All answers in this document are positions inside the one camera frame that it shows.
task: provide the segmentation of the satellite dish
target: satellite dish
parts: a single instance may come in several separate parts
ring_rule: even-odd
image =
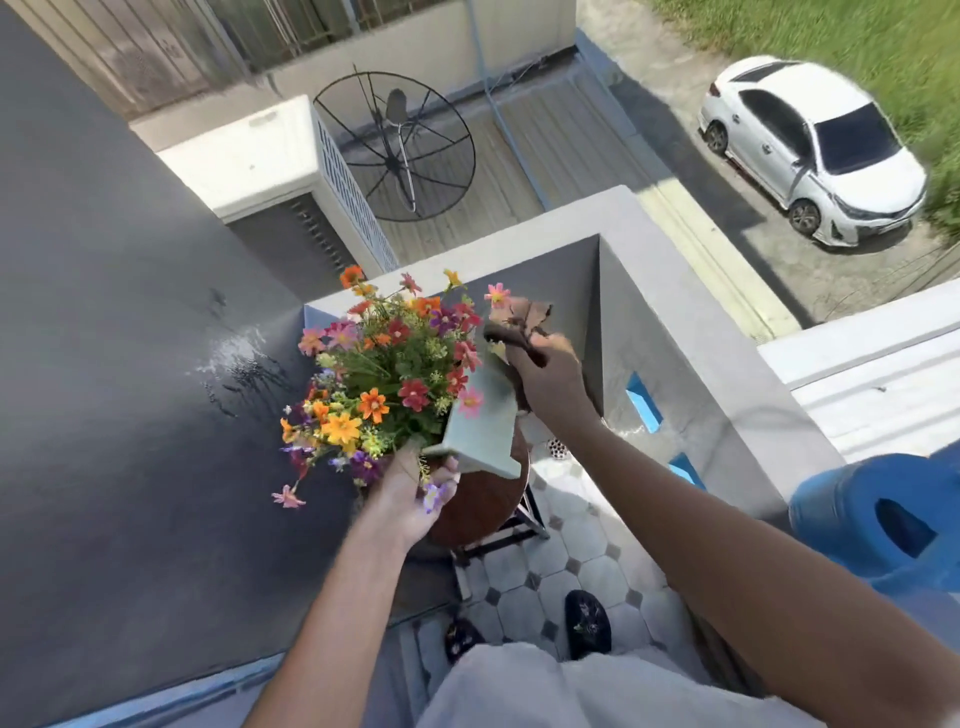
[[[357,113],[358,101],[362,109]],[[380,220],[416,222],[459,203],[476,172],[467,122],[440,93],[387,71],[357,71],[313,100]]]

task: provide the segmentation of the white wall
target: white wall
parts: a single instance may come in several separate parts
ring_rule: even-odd
[[[576,0],[473,2],[493,76],[574,44]],[[354,64],[362,71],[410,76],[442,94],[476,84],[481,79],[466,0],[449,0],[287,63],[268,74],[272,83],[264,77],[256,85],[240,84],[191,99],[139,119],[131,129],[154,151],[165,149],[281,100],[303,93],[313,98],[327,84],[352,73]],[[344,109],[346,102],[333,103]],[[348,103],[355,120],[369,118],[359,93],[351,94]]]

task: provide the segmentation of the white car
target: white car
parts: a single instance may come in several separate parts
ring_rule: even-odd
[[[712,152],[825,245],[853,247],[906,225],[924,203],[926,172],[873,98],[816,63],[738,61],[710,85],[698,121]]]

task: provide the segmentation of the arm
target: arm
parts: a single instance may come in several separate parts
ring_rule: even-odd
[[[413,443],[397,453],[245,728],[360,725],[403,560],[440,515],[440,508],[426,513],[417,498],[417,453]],[[448,483],[442,502],[456,491],[453,468],[449,461],[433,475]]]
[[[826,557],[692,487],[606,429],[569,342],[509,348],[534,412],[690,606],[775,694],[836,726],[942,726],[960,657]],[[562,390],[567,396],[556,397]]]

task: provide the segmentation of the car windshield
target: car windshield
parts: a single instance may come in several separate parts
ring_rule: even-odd
[[[884,161],[900,151],[900,143],[876,104],[815,125],[824,169],[846,175]]]

